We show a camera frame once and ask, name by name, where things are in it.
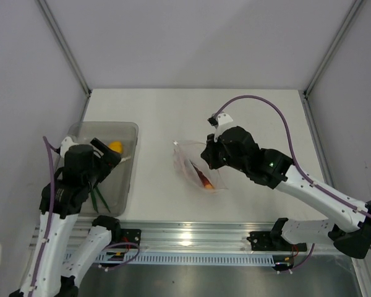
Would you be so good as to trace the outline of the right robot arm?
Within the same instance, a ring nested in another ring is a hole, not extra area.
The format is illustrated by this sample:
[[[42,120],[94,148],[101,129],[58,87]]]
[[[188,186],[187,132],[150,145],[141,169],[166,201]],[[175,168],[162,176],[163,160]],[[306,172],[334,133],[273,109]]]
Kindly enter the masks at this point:
[[[212,170],[228,166],[244,173],[255,184],[299,199],[322,213],[324,220],[296,221],[279,218],[269,232],[251,232],[254,251],[306,250],[307,244],[327,244],[339,252],[363,259],[371,250],[371,200],[352,199],[301,174],[295,161],[272,148],[260,148],[251,134],[239,126],[220,136],[207,136],[201,158]]]

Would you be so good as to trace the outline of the green onion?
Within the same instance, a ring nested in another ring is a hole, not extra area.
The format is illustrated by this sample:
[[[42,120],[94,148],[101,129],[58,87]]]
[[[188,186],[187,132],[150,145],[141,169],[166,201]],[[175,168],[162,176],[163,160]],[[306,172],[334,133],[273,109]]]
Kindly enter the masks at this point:
[[[90,193],[90,197],[91,197],[91,202],[92,202],[92,207],[93,207],[93,210],[96,212],[96,213],[99,213],[99,208],[98,208],[98,203],[97,203],[97,198],[99,198],[99,200],[101,201],[101,203],[103,204],[103,206],[105,207],[105,209],[111,213],[111,209],[108,205],[108,203],[106,202],[105,198],[103,197],[101,191],[99,190],[98,186],[96,186]]]

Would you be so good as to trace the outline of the yellow lemon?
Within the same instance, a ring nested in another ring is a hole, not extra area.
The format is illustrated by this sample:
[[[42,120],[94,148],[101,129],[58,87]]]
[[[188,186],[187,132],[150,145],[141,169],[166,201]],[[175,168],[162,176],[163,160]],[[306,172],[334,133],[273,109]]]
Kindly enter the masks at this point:
[[[113,151],[113,152],[116,152],[116,153],[120,153],[122,154],[123,153],[123,144],[121,143],[121,141],[114,141],[114,142],[111,142],[108,147]]]

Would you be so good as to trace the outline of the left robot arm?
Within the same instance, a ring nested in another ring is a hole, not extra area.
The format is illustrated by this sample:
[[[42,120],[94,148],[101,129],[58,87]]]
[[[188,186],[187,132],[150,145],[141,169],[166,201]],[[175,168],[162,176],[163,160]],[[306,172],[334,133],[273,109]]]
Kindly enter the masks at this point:
[[[38,240],[27,275],[11,296],[77,296],[99,253],[106,246],[116,247],[122,239],[119,220],[100,215],[78,250],[64,259],[82,205],[120,164],[122,155],[97,138],[78,144],[67,136],[58,148],[48,140],[44,143],[50,182],[41,192]]]

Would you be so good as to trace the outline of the clear zip top bag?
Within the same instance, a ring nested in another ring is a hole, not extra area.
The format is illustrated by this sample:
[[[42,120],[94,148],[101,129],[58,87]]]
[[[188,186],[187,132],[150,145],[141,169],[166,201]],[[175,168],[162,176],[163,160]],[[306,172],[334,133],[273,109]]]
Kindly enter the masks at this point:
[[[173,164],[176,173],[204,192],[227,190],[218,170],[211,170],[201,158],[205,144],[193,140],[173,142]]]

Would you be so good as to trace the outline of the orange papaya slice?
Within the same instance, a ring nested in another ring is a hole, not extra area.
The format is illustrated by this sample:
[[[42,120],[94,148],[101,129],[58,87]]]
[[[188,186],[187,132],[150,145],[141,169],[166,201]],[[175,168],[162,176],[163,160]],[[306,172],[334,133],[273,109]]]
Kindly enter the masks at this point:
[[[191,176],[192,183],[196,186],[202,186],[206,190],[214,190],[215,187],[211,181],[203,174],[203,172],[197,167],[194,162],[190,162],[193,173]]]

